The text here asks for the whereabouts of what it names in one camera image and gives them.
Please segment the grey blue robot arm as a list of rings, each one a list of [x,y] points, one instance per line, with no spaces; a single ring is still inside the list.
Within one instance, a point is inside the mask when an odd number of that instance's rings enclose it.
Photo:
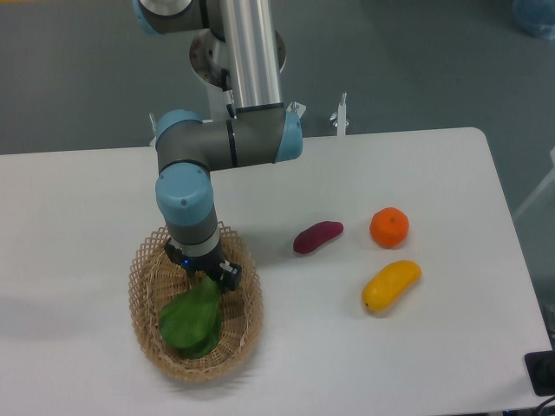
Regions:
[[[136,1],[134,12],[147,32],[194,30],[218,42],[206,51],[212,67],[208,81],[222,90],[227,116],[205,122],[177,109],[153,124],[155,196],[170,234],[165,247],[170,261],[234,291],[242,270],[223,252],[210,174],[296,159],[303,150],[301,118],[282,99],[271,6],[266,1]]]

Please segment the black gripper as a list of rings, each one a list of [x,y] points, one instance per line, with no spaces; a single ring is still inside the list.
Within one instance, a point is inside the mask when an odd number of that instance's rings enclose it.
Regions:
[[[202,271],[209,276],[221,291],[235,291],[241,282],[241,266],[222,261],[222,246],[216,247],[205,255],[199,257],[186,256],[178,248],[172,239],[168,239],[164,245],[164,251],[169,261],[186,272],[187,276],[193,276]]]

